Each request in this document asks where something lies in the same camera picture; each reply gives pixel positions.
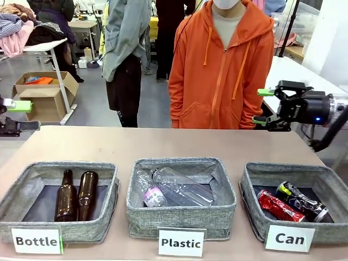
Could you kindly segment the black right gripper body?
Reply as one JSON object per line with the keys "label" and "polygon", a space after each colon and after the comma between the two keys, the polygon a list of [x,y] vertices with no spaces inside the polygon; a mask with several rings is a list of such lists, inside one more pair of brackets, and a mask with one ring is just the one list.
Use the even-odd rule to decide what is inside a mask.
{"label": "black right gripper body", "polygon": [[277,98],[280,100],[277,116],[286,122],[324,125],[331,117],[331,94],[306,91],[288,96],[279,92]]}

